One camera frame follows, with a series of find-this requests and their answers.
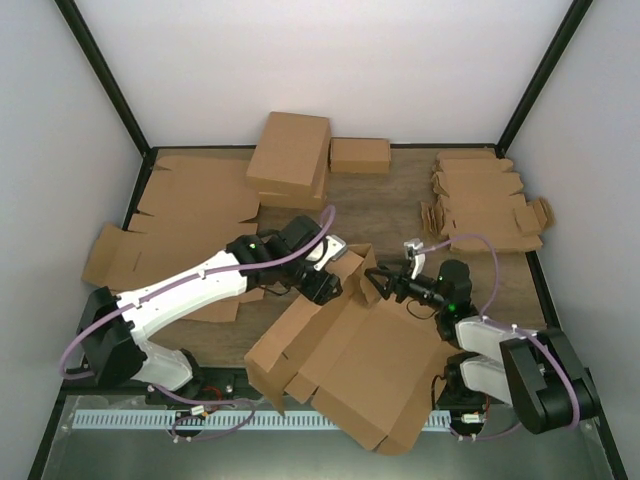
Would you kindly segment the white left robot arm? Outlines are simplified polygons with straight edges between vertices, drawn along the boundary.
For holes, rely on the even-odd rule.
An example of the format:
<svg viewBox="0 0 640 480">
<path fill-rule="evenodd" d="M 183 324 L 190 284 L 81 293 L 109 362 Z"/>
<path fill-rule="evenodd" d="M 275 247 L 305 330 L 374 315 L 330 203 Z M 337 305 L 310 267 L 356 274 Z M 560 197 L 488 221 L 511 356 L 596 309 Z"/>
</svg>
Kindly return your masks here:
<svg viewBox="0 0 640 480">
<path fill-rule="evenodd" d="M 327 271 L 346 243 L 310 217 L 295 217 L 281 230 L 242 235 L 201 264 L 153 285 L 112 294 L 105 287 L 88 297 L 75 345 L 88 363 L 78 378 L 100 387 L 127 381 L 159 385 L 181 403 L 196 402 L 204 379 L 185 350 L 169 350 L 151 338 L 167 325 L 210 304 L 279 283 L 323 306 L 342 292 Z"/>
</svg>

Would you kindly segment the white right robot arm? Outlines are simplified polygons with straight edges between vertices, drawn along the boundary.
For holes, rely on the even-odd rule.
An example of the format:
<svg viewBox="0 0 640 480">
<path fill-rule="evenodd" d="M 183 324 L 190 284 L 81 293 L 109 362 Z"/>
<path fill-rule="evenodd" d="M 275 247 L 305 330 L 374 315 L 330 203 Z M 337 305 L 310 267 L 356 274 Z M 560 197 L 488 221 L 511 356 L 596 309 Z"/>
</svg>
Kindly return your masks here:
<svg viewBox="0 0 640 480">
<path fill-rule="evenodd" d="M 409 261 L 365 271 L 383 299 L 431 308 L 441 339 L 459 349 L 445 367 L 447 396 L 465 403 L 478 392 L 511 406 L 533 434 L 575 426 L 599 415 L 595 385 L 565 333 L 527 330 L 480 315 L 466 263 L 446 260 L 435 278 Z"/>
</svg>

